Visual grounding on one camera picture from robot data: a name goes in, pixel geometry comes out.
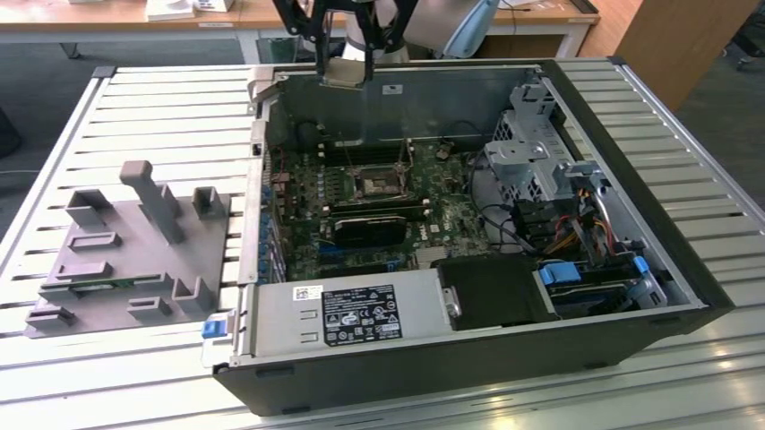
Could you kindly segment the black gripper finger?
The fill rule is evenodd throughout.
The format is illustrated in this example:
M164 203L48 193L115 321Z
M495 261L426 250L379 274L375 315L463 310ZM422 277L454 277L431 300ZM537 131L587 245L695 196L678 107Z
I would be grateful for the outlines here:
M363 37L364 80L372 77L375 55L398 50L404 44L407 24L418 0L363 1L358 3L358 25Z
M323 1L312 1L310 12L298 1L274 0L282 23L290 35L314 43L315 70L323 76L328 62L327 6Z

